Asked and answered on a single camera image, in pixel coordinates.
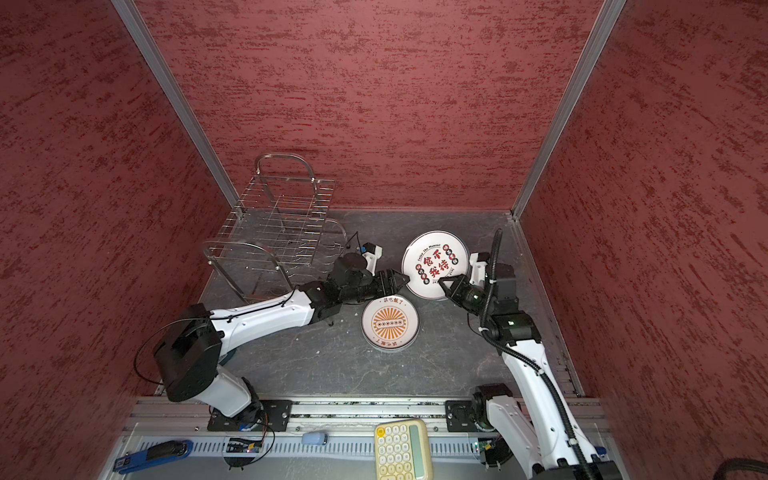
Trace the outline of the white plate red pattern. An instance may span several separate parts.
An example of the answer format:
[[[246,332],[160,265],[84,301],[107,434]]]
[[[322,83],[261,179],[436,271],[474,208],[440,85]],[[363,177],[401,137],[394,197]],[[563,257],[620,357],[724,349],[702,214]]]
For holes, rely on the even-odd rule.
[[[414,239],[401,261],[402,273],[409,277],[407,288],[425,300],[444,299],[438,281],[443,277],[466,275],[469,269],[469,251],[464,242],[442,230],[426,232]]]

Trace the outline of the stainless steel dish rack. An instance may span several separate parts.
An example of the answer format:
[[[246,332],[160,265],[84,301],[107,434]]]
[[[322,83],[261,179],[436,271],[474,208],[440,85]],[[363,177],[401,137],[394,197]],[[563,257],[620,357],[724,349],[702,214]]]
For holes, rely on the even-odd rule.
[[[336,182],[296,153],[267,153],[217,235],[202,253],[246,303],[319,279],[345,250],[348,234],[329,214]]]

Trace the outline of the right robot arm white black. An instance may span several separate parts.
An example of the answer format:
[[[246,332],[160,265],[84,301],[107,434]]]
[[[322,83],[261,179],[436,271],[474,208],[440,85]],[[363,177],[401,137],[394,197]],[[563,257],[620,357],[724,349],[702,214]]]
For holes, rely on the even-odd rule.
[[[514,271],[501,265],[481,283],[466,275],[438,280],[445,297],[479,320],[478,334],[499,353],[523,407],[499,384],[473,393],[473,420],[503,439],[529,479],[620,479],[579,427],[550,368],[532,317],[519,306]]]

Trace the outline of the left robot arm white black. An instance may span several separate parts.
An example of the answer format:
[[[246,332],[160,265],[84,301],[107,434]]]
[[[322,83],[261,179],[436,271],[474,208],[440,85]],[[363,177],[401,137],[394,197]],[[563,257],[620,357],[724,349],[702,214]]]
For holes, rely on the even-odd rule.
[[[222,359],[260,338],[328,320],[346,304],[396,295],[409,283],[399,271],[376,271],[376,262],[368,253],[348,253],[334,261],[326,279],[285,295],[232,309],[189,307],[153,349],[168,400],[203,403],[216,420],[240,431],[264,426],[267,414],[254,387],[230,373]]]

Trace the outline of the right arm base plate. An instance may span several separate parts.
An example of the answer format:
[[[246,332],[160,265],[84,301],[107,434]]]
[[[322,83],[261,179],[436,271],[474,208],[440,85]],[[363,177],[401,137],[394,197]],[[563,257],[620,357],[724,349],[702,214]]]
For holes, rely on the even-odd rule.
[[[471,400],[447,400],[444,406],[448,432],[474,433],[478,431]]]

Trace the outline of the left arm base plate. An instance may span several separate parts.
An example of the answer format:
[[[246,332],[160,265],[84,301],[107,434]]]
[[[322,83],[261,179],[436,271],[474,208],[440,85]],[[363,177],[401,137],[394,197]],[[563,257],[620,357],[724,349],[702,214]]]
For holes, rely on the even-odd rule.
[[[256,400],[234,417],[227,417],[217,409],[210,413],[207,430],[210,432],[252,432],[273,430],[284,432],[294,402],[287,399]]]

